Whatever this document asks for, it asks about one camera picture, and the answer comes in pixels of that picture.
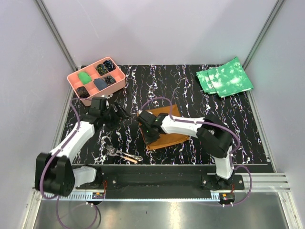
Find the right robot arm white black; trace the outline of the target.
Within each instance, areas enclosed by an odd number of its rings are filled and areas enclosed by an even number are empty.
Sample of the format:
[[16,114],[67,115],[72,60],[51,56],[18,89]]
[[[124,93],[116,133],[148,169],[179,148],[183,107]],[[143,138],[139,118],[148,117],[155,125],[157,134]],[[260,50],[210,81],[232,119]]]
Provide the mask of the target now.
[[148,111],[139,111],[139,122],[144,141],[156,142],[161,134],[181,134],[197,138],[204,151],[214,158],[215,178],[206,182],[211,190],[227,189],[233,182],[234,166],[230,158],[233,149],[233,137],[224,127],[212,119],[184,118],[160,113],[158,116]]

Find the orange cloth napkin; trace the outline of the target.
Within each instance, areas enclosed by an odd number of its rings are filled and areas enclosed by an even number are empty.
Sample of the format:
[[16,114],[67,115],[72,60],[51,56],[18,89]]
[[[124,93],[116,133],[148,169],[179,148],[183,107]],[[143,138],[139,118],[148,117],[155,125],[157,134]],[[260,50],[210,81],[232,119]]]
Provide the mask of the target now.
[[[170,107],[165,106],[165,107],[159,107],[159,108],[155,108],[155,109],[148,109],[147,112],[150,112],[155,116],[159,115],[160,113],[168,114],[170,112]],[[182,135],[182,134],[160,134],[160,137],[155,142],[149,143],[149,138],[144,133],[144,130],[141,129],[141,133],[142,133],[144,143],[146,145],[146,149],[148,149],[148,150],[165,148],[165,147],[180,144],[180,143],[183,143],[183,142],[189,140],[189,136]]]

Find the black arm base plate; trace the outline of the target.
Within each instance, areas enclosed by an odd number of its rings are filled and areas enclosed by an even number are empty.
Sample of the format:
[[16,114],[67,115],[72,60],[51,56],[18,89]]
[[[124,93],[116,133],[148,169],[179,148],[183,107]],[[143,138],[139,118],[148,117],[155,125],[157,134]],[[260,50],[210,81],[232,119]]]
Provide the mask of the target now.
[[[126,186],[192,186],[211,190],[205,184],[216,174],[216,166],[213,165],[87,165],[79,170],[81,172],[75,176],[75,186],[98,188],[106,181],[109,189]],[[233,184],[221,189],[243,190],[242,176],[234,173]]]

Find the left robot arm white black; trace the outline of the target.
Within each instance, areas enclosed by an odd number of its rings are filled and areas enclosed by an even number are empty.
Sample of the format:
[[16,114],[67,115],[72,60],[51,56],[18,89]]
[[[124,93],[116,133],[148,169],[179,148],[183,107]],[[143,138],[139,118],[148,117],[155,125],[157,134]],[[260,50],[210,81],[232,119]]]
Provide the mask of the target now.
[[116,128],[131,116],[123,107],[105,97],[93,97],[87,113],[77,116],[71,132],[54,149],[36,158],[35,189],[43,198],[67,197],[76,187],[88,184],[97,189],[103,183],[101,172],[94,166],[73,168],[72,163],[85,143],[105,126]]

